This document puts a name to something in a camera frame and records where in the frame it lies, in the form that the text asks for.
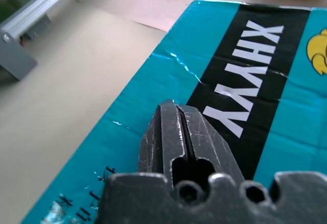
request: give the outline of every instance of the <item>yellow cartoon character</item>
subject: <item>yellow cartoon character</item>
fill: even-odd
[[[313,68],[321,75],[327,74],[327,29],[310,39],[307,51]]]

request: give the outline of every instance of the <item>teal box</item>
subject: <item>teal box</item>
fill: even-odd
[[[326,17],[192,2],[22,223],[92,222],[104,179],[137,170],[141,138],[168,99],[204,114],[248,180],[269,187],[277,171],[327,173]]]

